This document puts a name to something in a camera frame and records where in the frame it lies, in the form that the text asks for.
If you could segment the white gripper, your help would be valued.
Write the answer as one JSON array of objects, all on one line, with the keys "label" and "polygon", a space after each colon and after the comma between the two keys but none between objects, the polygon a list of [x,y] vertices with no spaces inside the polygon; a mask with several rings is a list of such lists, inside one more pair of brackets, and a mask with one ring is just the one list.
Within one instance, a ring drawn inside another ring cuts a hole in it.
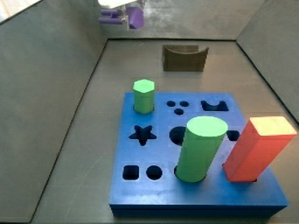
[{"label": "white gripper", "polygon": [[146,7],[146,0],[98,0],[98,3],[103,8],[114,9],[120,6],[120,12],[122,12],[120,20],[126,25],[127,30],[130,30],[130,23],[128,23],[130,21],[128,21],[126,4],[131,4],[135,1],[138,2],[140,8],[143,9]]}]

